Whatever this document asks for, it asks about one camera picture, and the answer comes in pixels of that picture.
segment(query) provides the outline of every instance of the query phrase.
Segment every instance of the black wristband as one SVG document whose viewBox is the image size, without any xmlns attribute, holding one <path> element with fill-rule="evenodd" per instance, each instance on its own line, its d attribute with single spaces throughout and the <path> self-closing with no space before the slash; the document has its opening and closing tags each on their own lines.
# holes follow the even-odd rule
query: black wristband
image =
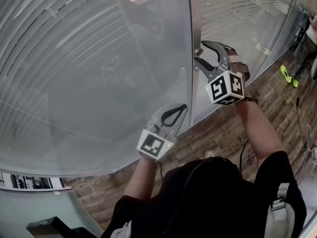
<svg viewBox="0 0 317 238">
<path fill-rule="evenodd" d="M 250 97 L 245 97 L 244 99 L 242 99 L 242 101 L 253 101 L 256 104 L 259 104 L 259 100 L 258 99 L 250 98 Z"/>
</svg>

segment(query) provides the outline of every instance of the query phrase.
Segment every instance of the black sleeve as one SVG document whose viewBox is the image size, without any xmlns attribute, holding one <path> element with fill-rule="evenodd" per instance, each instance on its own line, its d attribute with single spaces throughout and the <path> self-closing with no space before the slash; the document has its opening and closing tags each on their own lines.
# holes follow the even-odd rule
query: black sleeve
<svg viewBox="0 0 317 238">
<path fill-rule="evenodd" d="M 114 230 L 122 228 L 125 223 L 129 223 L 133 217 L 139 213 L 144 203 L 142 200 L 130 196 L 123 196 L 115 204 L 112 220 L 101 238 L 110 238 Z"/>
<path fill-rule="evenodd" d="M 302 231 L 306 218 L 306 206 L 303 201 L 302 193 L 298 189 L 287 154 L 282 151 L 273 153 L 265 159 L 259 168 L 254 182 L 258 192 L 257 196 L 263 206 L 263 211 L 267 212 L 269 205 L 276 200 L 278 188 L 281 183 L 290 183 L 287 190 L 286 202 L 289 203 L 295 211 L 295 226 L 292 237 L 297 238 Z M 262 218 L 263 220 L 261 221 L 265 224 L 266 214 L 263 214 Z"/>
</svg>

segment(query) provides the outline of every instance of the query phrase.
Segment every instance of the forearm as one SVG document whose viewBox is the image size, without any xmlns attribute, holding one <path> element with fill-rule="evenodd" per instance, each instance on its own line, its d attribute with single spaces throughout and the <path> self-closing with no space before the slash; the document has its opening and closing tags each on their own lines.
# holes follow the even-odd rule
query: forearm
<svg viewBox="0 0 317 238">
<path fill-rule="evenodd" d="M 270 154 L 284 151 L 282 141 L 273 125 L 255 102 L 240 101 L 235 106 L 259 167 Z"/>
<path fill-rule="evenodd" d="M 141 156 L 124 195 L 147 201 L 151 198 L 158 164 Z"/>
</svg>

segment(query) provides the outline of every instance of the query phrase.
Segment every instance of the wooden floor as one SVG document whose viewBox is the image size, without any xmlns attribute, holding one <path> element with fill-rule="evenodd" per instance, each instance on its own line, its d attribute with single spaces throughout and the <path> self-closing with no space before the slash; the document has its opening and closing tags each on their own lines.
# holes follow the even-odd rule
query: wooden floor
<svg viewBox="0 0 317 238">
<path fill-rule="evenodd" d="M 306 124 L 312 128 L 310 147 L 317 142 L 317 81 L 313 82 L 307 70 L 298 89 L 287 84 L 279 68 L 289 64 L 291 56 L 285 55 L 269 70 L 253 82 L 248 89 L 259 99 L 259 106 L 280 135 L 288 152 L 290 163 L 297 178 L 304 162 L 306 153 L 299 130 L 296 115 L 296 98 L 301 96 L 299 116 L 305 137 Z M 239 165 L 239 156 L 247 140 L 239 117 L 233 106 L 223 107 L 205 118 L 196 126 L 179 137 L 174 150 L 162 161 L 163 174 L 178 167 L 181 163 L 202 158 L 206 150 L 212 149 L 216 155 L 229 158 Z M 243 177 L 253 181 L 257 173 L 256 159 L 250 146 L 247 146 L 242 159 Z M 79 200 L 103 228 L 107 228 L 114 205 L 132 176 L 135 164 L 115 174 L 65 179 L 72 186 Z M 311 216 L 317 211 L 317 168 L 308 156 L 301 174 L 300 188 L 307 203 Z M 157 172 L 154 194 L 160 188 L 161 180 Z"/>
</svg>

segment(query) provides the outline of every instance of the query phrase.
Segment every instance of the person in white shirt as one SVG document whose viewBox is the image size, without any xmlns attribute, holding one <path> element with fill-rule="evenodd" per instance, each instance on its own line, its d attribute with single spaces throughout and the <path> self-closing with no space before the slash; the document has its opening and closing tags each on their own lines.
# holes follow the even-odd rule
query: person in white shirt
<svg viewBox="0 0 317 238">
<path fill-rule="evenodd" d="M 311 55 L 311 58 L 317 56 L 317 20 L 309 19 L 311 25 L 309 26 L 306 34 L 301 39 L 297 49 L 294 52 L 295 59 L 290 65 L 289 69 L 286 69 L 285 65 L 281 66 L 281 72 L 288 83 L 293 82 L 295 87 L 298 87 L 303 72 L 303 62 L 306 57 Z"/>
</svg>

